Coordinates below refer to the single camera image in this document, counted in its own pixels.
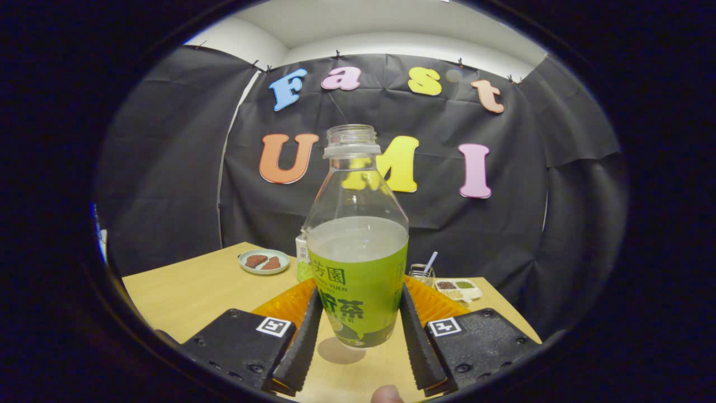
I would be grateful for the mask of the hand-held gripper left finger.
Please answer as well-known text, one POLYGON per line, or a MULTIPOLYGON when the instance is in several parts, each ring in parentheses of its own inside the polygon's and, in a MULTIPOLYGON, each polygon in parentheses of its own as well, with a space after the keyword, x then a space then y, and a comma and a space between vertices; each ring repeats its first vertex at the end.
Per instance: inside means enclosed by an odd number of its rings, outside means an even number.
POLYGON ((311 278, 251 312, 228 309, 184 342, 182 350, 230 382, 296 395, 312 362, 322 311, 311 278))

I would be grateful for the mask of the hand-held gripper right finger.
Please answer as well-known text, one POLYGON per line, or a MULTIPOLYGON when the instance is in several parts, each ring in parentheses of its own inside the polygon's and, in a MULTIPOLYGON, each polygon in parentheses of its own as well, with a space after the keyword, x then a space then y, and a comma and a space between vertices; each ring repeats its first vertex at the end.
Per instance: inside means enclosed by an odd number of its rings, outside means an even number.
POLYGON ((539 349, 494 309, 468 311, 415 278, 404 279, 401 318, 415 383, 426 396, 481 388, 539 349))

